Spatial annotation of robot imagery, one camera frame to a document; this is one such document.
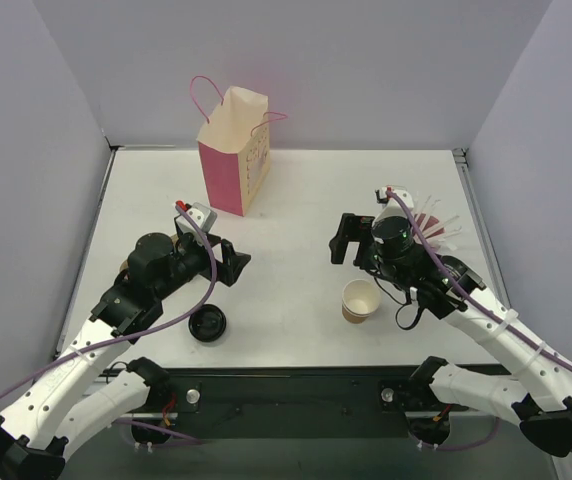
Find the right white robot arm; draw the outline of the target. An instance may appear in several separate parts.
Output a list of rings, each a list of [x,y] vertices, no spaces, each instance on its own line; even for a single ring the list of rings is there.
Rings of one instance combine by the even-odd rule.
[[[430,312],[497,360],[508,377],[481,374],[438,357],[427,358],[409,384],[412,401],[472,408],[519,427],[555,457],[572,453],[572,362],[528,329],[482,278],[461,260],[415,240],[404,216],[377,220],[342,215],[329,242],[331,261],[343,263],[357,243],[354,264],[402,291],[417,312]]]

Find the brown paper cup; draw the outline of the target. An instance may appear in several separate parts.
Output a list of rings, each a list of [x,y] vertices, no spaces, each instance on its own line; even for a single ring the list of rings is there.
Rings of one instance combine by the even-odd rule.
[[[350,323],[365,322],[378,310],[380,304],[380,291],[371,281],[352,280],[342,291],[342,316]]]

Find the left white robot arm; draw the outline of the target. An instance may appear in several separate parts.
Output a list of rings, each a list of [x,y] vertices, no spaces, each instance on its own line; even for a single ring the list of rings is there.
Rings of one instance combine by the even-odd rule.
[[[142,236],[61,362],[0,412],[0,479],[56,479],[72,454],[123,414],[161,409],[168,373],[145,357],[91,396],[88,387],[163,314],[162,302],[196,276],[232,286],[251,257],[215,235]]]

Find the pink paper gift bag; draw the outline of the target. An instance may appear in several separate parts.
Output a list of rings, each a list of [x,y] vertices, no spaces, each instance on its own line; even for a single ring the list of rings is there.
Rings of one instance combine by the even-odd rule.
[[[204,118],[196,137],[202,174],[210,206],[245,216],[271,168],[270,125],[287,115],[272,111],[269,98],[243,87],[221,91],[212,87],[219,100],[211,113],[200,105],[195,83],[189,93]]]

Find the black plastic cup lid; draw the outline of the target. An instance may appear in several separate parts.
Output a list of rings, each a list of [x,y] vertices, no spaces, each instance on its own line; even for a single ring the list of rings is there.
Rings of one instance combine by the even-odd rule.
[[[190,334],[202,343],[218,340],[226,327],[227,318],[224,312],[214,304],[204,304],[188,320]]]

